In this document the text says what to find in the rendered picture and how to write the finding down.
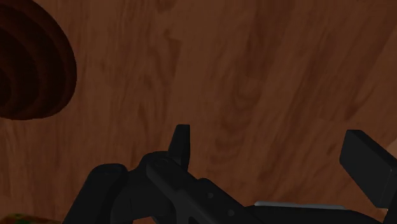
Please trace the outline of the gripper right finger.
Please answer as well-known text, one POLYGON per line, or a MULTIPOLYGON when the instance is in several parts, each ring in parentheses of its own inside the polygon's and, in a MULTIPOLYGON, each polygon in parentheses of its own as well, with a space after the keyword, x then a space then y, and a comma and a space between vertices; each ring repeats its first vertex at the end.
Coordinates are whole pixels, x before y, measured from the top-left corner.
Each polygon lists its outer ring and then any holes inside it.
POLYGON ((347 130, 339 162, 375 207, 390 208, 397 193, 397 158, 362 130, 347 130))

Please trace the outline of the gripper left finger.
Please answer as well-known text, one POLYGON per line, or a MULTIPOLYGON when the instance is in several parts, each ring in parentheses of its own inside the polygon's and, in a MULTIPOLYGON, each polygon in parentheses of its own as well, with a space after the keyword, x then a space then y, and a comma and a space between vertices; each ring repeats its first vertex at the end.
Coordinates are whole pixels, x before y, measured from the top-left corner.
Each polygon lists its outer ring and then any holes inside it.
POLYGON ((190 127, 176 126, 169 149, 145 155, 128 171, 122 164, 91 170, 62 224, 246 224, 244 206, 208 179, 188 172, 190 127))

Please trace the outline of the green and red patterned object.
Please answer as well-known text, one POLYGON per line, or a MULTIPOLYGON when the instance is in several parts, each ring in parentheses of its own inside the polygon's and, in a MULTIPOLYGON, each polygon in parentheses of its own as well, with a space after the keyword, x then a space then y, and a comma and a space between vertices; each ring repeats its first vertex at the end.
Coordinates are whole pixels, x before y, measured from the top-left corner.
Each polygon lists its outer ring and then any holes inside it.
POLYGON ((12 213, 0 218, 0 224, 62 224, 60 221, 31 216, 28 214, 12 213))

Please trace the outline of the dark brown ribbed bowl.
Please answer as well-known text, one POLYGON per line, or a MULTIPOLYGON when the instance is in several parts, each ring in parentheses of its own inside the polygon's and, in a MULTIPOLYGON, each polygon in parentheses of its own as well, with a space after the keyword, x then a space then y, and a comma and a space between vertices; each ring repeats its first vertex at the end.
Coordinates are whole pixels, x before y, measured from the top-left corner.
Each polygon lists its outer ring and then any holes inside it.
POLYGON ((55 19, 33 0, 0 0, 0 117, 53 116, 76 80, 73 49, 55 19))

